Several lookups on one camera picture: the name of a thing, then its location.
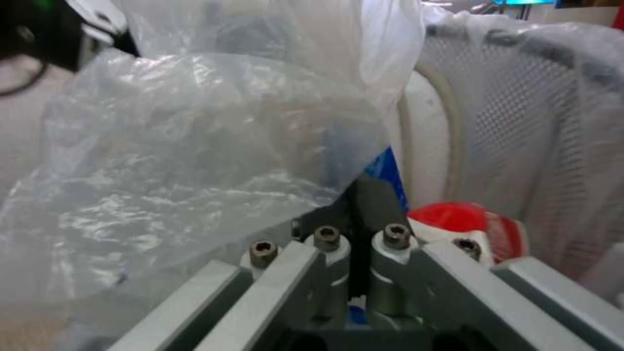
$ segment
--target hex socket screw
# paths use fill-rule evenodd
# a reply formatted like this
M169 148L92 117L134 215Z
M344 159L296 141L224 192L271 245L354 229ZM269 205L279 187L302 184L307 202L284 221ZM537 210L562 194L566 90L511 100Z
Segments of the hex socket screw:
M322 225L314 231L314 246L323 252L335 251L340 247L340 231L330 225Z
M411 231L402 224L390 223L384 228L384 244L395 250L403 250L409 247Z
M267 268L277 257L277 245L269 240L252 242L249 246L249 259L256 268Z
M481 246L478 242L470 238L457 238L453 239L453 244L464 251L473 260L479 261L481 258Z

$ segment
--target metal bracket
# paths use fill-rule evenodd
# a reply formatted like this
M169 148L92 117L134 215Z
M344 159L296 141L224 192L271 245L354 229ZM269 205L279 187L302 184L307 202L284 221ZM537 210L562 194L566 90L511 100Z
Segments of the metal bracket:
M472 327L501 350L591 350L583 340L454 245L436 242L409 261L373 255L373 269L416 299L436 330Z
M211 261L109 351L190 350L251 285L238 267Z
M526 257L492 271L597 350L624 350L624 314L556 270Z
M288 329L302 329L329 286L325 259L291 242L195 350L270 350Z

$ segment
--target red object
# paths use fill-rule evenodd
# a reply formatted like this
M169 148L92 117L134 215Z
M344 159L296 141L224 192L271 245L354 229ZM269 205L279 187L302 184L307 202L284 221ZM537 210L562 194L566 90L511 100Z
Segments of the red object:
M613 28L624 30L624 2L620 4L620 10L618 10L618 14L615 16Z
M441 202L411 210L407 213L411 219L432 227L465 233L471 230L484 231L485 210L478 205L463 202Z
M485 232L495 263L529 253L522 224L486 211L485 208L465 202L442 202L411 210L410 219L431 227L465 233L472 230Z

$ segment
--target blue object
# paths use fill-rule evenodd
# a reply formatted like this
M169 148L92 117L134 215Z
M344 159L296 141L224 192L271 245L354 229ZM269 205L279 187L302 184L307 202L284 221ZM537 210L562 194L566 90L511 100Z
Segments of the blue object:
M399 199L403 211L407 212L409 210L407 197L405 196L403 183L399 175L399 168L396 166L396 160L391 148L388 147L381 155L377 156L375 161L368 165L364 171L371 177L383 179L392 184L394 193Z
M503 5L503 0L494 0L496 5ZM505 3L509 6L513 5L534 5L534 4L553 4L555 0L507 0Z
M358 306L349 306L349 316L353 324L367 325L366 312Z

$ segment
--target plastic bag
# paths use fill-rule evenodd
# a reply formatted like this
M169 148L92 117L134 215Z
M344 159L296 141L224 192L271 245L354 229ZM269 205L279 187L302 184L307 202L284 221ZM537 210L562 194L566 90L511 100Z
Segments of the plastic bag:
M381 117L424 35L408 0L149 3L124 5L150 57L106 51L51 101L44 163L0 209L0 304L14 317L69 301L72 318L118 312L102 323L118 337L188 260L330 204L387 147ZM172 39L211 35L214 13L195 5L228 9L213 44ZM163 280L171 267L184 273Z
M524 221L531 254L572 278L624 240L624 37L427 8L418 68L443 86L447 198Z
M385 114L424 41L414 0L117 0L139 52L265 57L348 82Z

